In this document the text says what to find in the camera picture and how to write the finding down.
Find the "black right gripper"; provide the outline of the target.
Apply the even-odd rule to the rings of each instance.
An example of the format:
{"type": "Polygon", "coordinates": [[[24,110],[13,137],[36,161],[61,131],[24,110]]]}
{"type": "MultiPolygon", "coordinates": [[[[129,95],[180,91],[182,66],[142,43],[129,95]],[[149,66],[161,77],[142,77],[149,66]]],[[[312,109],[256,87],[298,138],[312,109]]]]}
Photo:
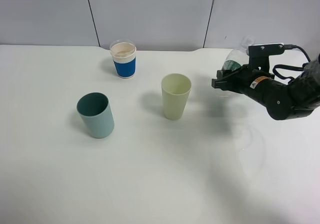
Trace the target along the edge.
{"type": "Polygon", "coordinates": [[[237,70],[218,70],[211,80],[214,89],[234,90],[260,104],[277,104],[275,75],[248,67],[237,70]]]}

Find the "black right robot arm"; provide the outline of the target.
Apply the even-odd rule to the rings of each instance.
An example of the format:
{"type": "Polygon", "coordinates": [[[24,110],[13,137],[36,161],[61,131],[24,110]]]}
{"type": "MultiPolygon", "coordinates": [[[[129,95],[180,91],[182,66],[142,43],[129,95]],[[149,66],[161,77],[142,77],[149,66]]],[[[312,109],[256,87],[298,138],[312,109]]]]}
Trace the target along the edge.
{"type": "Polygon", "coordinates": [[[301,68],[279,65],[281,69],[300,71],[288,84],[275,80],[269,73],[268,54],[250,55],[249,64],[235,71],[220,70],[212,80],[212,87],[244,94],[266,107],[274,120],[309,116],[320,105],[320,61],[305,63],[301,68]]]}

